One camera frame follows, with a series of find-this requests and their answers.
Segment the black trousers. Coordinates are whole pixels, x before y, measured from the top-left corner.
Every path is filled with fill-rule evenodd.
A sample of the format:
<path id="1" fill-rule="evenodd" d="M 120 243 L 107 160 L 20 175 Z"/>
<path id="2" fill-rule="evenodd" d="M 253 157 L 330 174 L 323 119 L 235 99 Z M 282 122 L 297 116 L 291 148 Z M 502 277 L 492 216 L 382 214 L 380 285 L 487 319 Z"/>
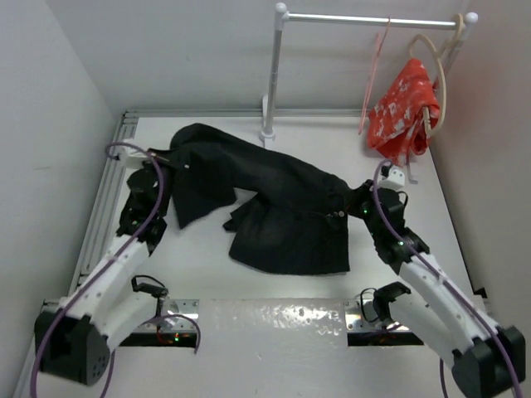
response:
<path id="1" fill-rule="evenodd" d="M 351 189 L 343 179 L 205 124 L 178 130 L 169 158 L 180 228 L 234 204 L 236 190 L 249 191 L 253 197 L 223 225 L 234 235 L 233 260 L 269 274 L 350 270 L 345 212 Z"/>

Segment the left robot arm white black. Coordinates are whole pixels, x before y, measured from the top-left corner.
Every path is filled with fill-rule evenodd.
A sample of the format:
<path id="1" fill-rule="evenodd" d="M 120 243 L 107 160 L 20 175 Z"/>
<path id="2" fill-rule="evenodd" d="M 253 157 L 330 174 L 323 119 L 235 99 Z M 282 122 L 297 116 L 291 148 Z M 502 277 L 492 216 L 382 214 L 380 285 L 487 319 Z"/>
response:
<path id="1" fill-rule="evenodd" d="M 134 276 L 166 231 L 173 176 L 168 167 L 150 163 L 129 176 L 129 197 L 107 253 L 55 312 L 44 311 L 35 321 L 34 374 L 92 386 L 112 351 L 156 313 L 156 290 L 134 282 Z"/>

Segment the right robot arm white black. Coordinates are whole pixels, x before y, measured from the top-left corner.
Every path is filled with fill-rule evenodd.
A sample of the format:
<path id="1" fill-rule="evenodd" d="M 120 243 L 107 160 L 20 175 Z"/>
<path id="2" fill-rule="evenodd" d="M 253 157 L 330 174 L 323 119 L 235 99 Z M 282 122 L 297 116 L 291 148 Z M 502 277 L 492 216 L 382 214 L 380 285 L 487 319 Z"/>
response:
<path id="1" fill-rule="evenodd" d="M 363 320 L 400 323 L 434 351 L 466 397 L 520 397 L 526 341 L 468 299 L 437 264 L 427 244 L 406 227 L 399 192 L 366 181 L 348 196 L 348 213 L 364 221 L 378 257 L 399 280 L 360 303 Z"/>

